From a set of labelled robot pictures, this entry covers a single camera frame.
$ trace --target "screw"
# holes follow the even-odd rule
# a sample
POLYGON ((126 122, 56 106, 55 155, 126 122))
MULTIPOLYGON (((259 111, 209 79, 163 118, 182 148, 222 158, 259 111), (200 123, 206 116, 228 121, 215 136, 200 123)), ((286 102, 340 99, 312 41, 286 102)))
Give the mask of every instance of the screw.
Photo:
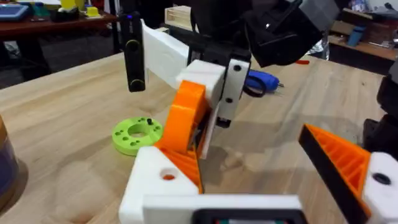
POLYGON ((381 173, 375 173, 372 175, 373 179, 380 184, 384 185, 391 185, 391 180, 388 176, 381 174, 381 173))
POLYGON ((235 65, 234 70, 238 72, 238 71, 242 70, 242 67, 240 65, 235 65))

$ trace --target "wood grain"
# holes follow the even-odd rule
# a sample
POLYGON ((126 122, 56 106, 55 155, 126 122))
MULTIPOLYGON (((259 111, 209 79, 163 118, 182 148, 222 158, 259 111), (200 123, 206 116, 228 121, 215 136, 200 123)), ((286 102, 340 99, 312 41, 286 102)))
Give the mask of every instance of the wood grain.
MULTIPOLYGON (((232 126, 215 130, 203 181, 207 193, 298 194, 310 223, 342 223, 297 138, 310 123, 361 142, 364 119, 383 114, 382 77, 306 59, 266 69, 285 85, 276 94, 243 95, 232 126)), ((0 222, 118 223, 134 159, 113 148, 111 130, 134 116, 165 123, 174 94, 154 75, 146 91, 129 93, 122 54, 1 90, 0 114, 26 181, 0 222)))

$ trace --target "shelf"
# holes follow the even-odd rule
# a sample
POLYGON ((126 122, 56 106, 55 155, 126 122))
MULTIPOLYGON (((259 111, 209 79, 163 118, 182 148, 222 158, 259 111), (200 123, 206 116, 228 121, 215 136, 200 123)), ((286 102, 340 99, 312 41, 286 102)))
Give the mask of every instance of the shelf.
POLYGON ((396 51, 393 49, 387 49, 384 47, 379 47, 365 42, 360 42, 357 46, 351 47, 344 42, 338 41, 335 38, 330 38, 330 37, 329 37, 329 43, 357 50, 366 54, 382 57, 388 60, 396 61, 396 51))

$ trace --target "hole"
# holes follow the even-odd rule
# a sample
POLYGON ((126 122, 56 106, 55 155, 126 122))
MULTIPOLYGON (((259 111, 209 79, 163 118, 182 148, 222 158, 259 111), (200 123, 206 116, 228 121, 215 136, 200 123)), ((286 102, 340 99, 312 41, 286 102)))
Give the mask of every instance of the hole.
POLYGON ((170 181, 177 178, 178 170, 176 168, 165 168, 160 172, 160 177, 164 180, 170 181))
POLYGON ((242 70, 242 67, 240 65, 234 65, 234 70, 238 72, 242 70))
POLYGON ((375 173, 372 175, 373 179, 380 184, 384 185, 391 185, 391 180, 388 176, 381 174, 381 173, 375 173))
POLYGON ((142 138, 147 136, 146 133, 149 132, 149 128, 147 127, 146 124, 135 124, 131 126, 128 130, 127 133, 133 138, 142 138))
POLYGON ((166 175, 163 176, 164 180, 174 180, 174 178, 175 177, 173 175, 171 175, 171 174, 166 174, 166 175))

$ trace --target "green 3d-printed ring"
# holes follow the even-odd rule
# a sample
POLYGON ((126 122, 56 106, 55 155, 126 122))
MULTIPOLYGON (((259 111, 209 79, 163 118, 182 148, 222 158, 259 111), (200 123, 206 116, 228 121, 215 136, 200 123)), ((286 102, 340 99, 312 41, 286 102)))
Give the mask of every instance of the green 3d-printed ring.
POLYGON ((135 117, 125 119, 113 129, 114 147, 121 153, 136 156, 142 146, 151 146, 163 134, 162 125, 154 119, 135 117))

